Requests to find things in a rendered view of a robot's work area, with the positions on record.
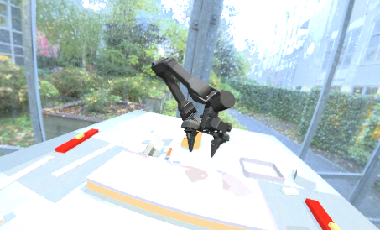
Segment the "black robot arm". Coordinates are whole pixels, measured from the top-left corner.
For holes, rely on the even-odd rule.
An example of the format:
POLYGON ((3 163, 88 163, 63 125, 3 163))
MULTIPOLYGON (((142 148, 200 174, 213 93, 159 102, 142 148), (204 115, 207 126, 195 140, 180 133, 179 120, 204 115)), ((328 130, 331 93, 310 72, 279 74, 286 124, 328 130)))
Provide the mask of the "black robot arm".
MULTIPOLYGON (((174 99, 178 103, 178 110, 182 120, 194 120, 201 123, 201 120, 195 115, 197 110, 192 102, 185 99, 177 82, 172 77, 176 77, 187 89, 189 95, 195 102, 205 104, 204 111, 219 112, 227 110, 235 105, 236 99, 232 92, 217 89, 206 83, 205 81, 193 77, 181 65, 179 65, 173 57, 160 58, 152 63, 153 72, 163 79, 174 99), (193 113, 193 114, 192 114, 193 113), (192 114, 192 115, 191 115, 192 114), (189 115, 191 115, 189 117, 189 115), (189 118, 188 118, 189 117, 189 118)), ((224 123, 221 119, 210 117, 206 122, 207 127, 217 129, 217 133, 230 133, 232 124, 224 123)))

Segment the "red long flat bar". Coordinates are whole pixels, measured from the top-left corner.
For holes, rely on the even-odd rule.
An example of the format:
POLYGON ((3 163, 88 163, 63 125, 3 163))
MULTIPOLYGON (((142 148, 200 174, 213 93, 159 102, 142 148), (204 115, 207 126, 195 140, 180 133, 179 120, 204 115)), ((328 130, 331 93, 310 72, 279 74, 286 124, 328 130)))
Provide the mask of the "red long flat bar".
POLYGON ((61 153, 64 154, 68 150, 73 149, 75 146, 77 146, 78 144, 82 143, 83 141, 86 141, 91 136, 93 136, 94 134, 97 134, 97 133, 98 133, 98 129, 93 129, 92 128, 92 129, 90 129, 87 132, 84 132, 84 133, 81 133, 81 134, 77 135, 76 138, 73 138, 70 141, 65 142, 61 146, 56 147, 55 151, 56 152, 61 152, 61 153))
POLYGON ((340 230, 318 201, 306 198, 305 203, 322 230, 340 230))

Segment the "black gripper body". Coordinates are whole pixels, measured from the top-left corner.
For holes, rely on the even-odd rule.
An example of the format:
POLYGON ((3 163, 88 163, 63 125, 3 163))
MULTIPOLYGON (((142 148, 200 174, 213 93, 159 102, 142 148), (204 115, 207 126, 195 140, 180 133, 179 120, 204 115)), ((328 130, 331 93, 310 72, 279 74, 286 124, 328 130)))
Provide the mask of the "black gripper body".
POLYGON ((209 134, 210 136, 213 136, 213 139, 223 140, 225 142, 229 142, 230 136, 227 133, 223 133, 223 132, 217 133, 217 132, 215 132, 215 131, 217 131, 217 129, 215 129, 211 126, 210 127, 206 126, 207 125, 206 122, 210 117, 220 119, 220 117, 218 117, 218 114, 216 112, 204 111, 203 114, 200 115, 200 117, 202 118, 200 124, 194 120, 191 120, 191 119, 184 120, 181 124, 181 128, 192 129, 195 131, 206 133, 206 134, 209 134))

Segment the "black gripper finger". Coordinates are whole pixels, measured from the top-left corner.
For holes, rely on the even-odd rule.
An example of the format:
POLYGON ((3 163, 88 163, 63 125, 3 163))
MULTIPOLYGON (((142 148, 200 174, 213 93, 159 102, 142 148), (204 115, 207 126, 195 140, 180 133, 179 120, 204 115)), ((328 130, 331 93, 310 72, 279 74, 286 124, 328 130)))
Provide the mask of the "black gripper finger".
POLYGON ((216 154, 216 151, 219 149, 219 147, 221 147, 221 145, 225 143, 226 142, 223 140, 216 140, 216 139, 211 140, 211 157, 212 158, 216 154))
POLYGON ((192 129, 184 129, 184 132, 188 141, 189 152, 192 153, 195 144, 195 137, 199 132, 192 129))

